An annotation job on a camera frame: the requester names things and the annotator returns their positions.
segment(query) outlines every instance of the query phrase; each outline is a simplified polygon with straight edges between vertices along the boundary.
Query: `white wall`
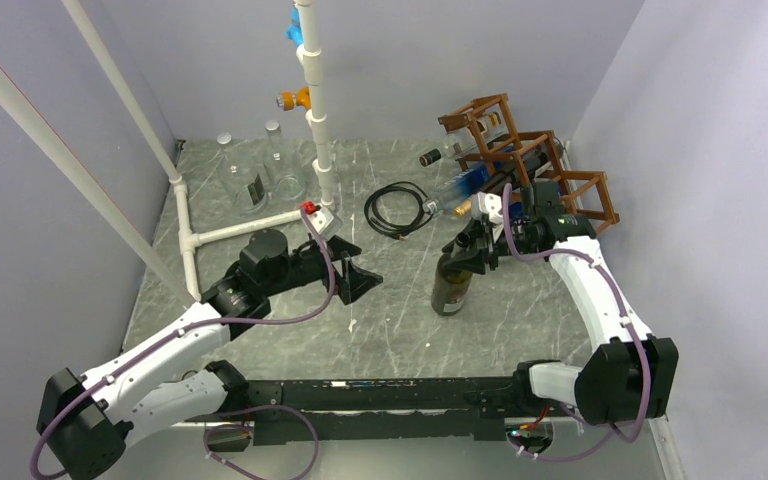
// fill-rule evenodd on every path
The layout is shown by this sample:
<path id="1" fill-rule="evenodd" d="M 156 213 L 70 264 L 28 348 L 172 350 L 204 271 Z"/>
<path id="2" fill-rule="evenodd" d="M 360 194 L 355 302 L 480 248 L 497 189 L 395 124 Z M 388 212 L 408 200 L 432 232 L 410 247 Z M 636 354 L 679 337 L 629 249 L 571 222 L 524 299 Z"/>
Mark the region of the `white wall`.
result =
<path id="1" fill-rule="evenodd" d="M 691 478 L 768 478 L 768 1 L 647 0 L 574 138 L 611 268 L 681 358 Z"/>
<path id="2" fill-rule="evenodd" d="M 178 138 L 262 137 L 304 86 L 291 0 L 103 0 Z M 520 129 L 572 134 L 643 0 L 319 0 L 334 138 L 428 138 L 437 117 L 506 91 Z"/>
<path id="3" fill-rule="evenodd" d="M 103 7 L 83 3 L 171 150 L 115 27 Z M 150 237 L 166 177 L 60 2 L 0 0 L 0 63 Z M 144 270 L 0 107 L 0 479 L 29 478 L 48 377 L 118 354 Z"/>

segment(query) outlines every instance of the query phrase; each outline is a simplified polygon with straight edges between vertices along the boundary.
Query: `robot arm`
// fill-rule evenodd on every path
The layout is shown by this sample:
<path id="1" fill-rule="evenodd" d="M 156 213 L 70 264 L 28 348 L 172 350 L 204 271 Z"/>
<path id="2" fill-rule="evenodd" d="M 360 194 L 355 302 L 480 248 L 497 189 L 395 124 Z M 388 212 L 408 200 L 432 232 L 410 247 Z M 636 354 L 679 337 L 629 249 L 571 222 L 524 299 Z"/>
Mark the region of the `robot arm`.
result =
<path id="1" fill-rule="evenodd" d="M 527 217 L 515 220 L 512 234 L 520 253 L 544 252 L 578 307 L 590 338 L 592 355 L 583 367 L 557 360 L 520 364 L 515 380 L 527 399 L 551 399 L 578 407 L 591 424 L 616 423 L 637 417 L 643 393 L 643 369 L 651 373 L 647 418 L 664 414 L 678 350 L 669 338 L 656 338 L 628 304 L 602 256 L 590 221 L 566 212 L 554 182 L 523 189 Z M 512 252 L 502 237 L 502 199 L 479 193 L 473 197 L 473 219 L 461 232 L 470 246 L 453 256 L 446 268 L 485 274 Z M 444 251 L 451 251 L 451 244 Z M 622 302 L 618 308 L 617 299 Z M 642 339 L 648 365 L 640 364 L 626 324 Z"/>
<path id="2" fill-rule="evenodd" d="M 330 210 L 310 211 L 307 219 L 327 239 L 328 260 L 342 265 L 341 273 L 335 272 L 334 290 L 344 304 L 382 282 L 381 276 L 354 266 L 351 257 L 361 249 L 334 235 L 340 221 Z M 152 433 L 248 404 L 248 382 L 225 361 L 211 362 L 184 380 L 168 380 L 254 324 L 215 319 L 262 319 L 271 311 L 271 295 L 315 281 L 328 287 L 328 267 L 312 239 L 289 254 L 281 232 L 255 233 L 226 276 L 202 295 L 202 303 L 80 377 L 69 369 L 53 375 L 45 387 L 37 431 L 73 479 L 93 479 Z"/>

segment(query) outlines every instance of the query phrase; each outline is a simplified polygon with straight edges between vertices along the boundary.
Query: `red cap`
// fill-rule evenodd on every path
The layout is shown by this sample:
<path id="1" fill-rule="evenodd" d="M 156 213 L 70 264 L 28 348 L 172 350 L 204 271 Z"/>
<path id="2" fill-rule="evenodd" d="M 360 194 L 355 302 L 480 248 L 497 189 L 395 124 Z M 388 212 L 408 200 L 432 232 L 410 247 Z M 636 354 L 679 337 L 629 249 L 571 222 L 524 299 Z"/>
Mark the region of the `red cap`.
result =
<path id="1" fill-rule="evenodd" d="M 305 213 L 308 215 L 313 215 L 314 213 L 316 213 L 317 210 L 319 210 L 318 208 L 316 208 L 316 205 L 314 205 L 313 202 L 303 203 L 302 208 L 304 208 Z"/>

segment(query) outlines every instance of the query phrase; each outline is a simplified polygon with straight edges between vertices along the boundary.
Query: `blue valve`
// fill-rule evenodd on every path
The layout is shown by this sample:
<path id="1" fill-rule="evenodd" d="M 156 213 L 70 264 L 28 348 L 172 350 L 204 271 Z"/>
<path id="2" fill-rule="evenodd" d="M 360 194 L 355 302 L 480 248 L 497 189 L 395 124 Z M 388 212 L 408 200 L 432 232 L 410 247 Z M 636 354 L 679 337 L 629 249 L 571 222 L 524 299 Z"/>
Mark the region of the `blue valve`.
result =
<path id="1" fill-rule="evenodd" d="M 304 43 L 304 38 L 302 37 L 301 20 L 299 19 L 299 10 L 297 8 L 293 9 L 293 24 L 287 28 L 285 35 L 287 38 L 296 43 L 296 47 Z"/>

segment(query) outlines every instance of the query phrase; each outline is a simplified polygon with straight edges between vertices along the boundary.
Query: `glass bottle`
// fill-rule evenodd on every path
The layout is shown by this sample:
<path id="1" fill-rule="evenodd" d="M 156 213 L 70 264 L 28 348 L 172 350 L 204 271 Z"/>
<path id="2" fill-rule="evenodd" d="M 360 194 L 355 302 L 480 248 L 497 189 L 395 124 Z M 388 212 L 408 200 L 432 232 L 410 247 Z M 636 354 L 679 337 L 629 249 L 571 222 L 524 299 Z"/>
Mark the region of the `glass bottle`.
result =
<path id="1" fill-rule="evenodd" d="M 452 256 L 464 251 L 469 245 L 469 235 L 459 233 L 455 237 L 452 253 L 444 253 L 437 260 L 434 272 L 434 287 L 431 291 L 431 308 L 444 317 L 452 316 L 463 308 L 472 272 L 466 270 L 449 270 L 443 267 Z"/>
<path id="2" fill-rule="evenodd" d="M 269 138 L 270 153 L 263 164 L 272 183 L 272 193 L 282 200 L 296 200 L 307 190 L 296 155 L 287 150 L 277 121 L 266 122 L 266 136 Z"/>
<path id="3" fill-rule="evenodd" d="M 504 126 L 496 112 L 484 115 L 478 119 L 478 130 L 484 137 L 486 143 L 504 133 Z M 478 149 L 475 138 L 470 133 L 469 128 L 459 128 L 449 132 L 443 137 L 443 144 L 440 148 L 434 148 L 422 154 L 419 157 L 419 163 L 427 167 L 441 158 L 460 158 L 468 153 Z"/>
<path id="4" fill-rule="evenodd" d="M 513 148 L 514 147 L 508 147 L 505 151 L 513 151 Z M 549 162 L 549 156 L 546 154 L 542 145 L 526 152 L 526 154 L 523 155 L 522 163 L 525 166 L 526 172 L 528 173 L 528 179 L 531 182 L 534 182 L 537 175 L 540 175 L 552 166 Z M 519 181 L 519 175 L 516 172 L 515 163 L 506 162 L 501 165 L 494 165 L 496 165 L 496 172 L 493 173 L 481 187 L 475 192 L 472 192 L 462 203 L 452 209 L 456 217 L 462 217 L 472 210 L 472 194 L 485 192 L 502 195 L 502 190 L 507 183 L 511 184 L 514 191 L 522 186 Z"/>
<path id="5" fill-rule="evenodd" d="M 231 134 L 221 133 L 219 143 L 219 180 L 225 186 L 234 210 L 241 216 L 260 211 L 268 201 L 260 171 L 231 149 Z"/>
<path id="6" fill-rule="evenodd" d="M 502 166 L 501 162 L 494 162 L 496 168 Z M 487 166 L 483 163 L 476 163 L 472 168 L 461 172 L 440 188 L 434 190 L 428 197 L 422 208 L 430 215 L 437 212 L 454 211 L 455 207 L 461 205 L 470 195 L 474 194 L 490 178 Z"/>

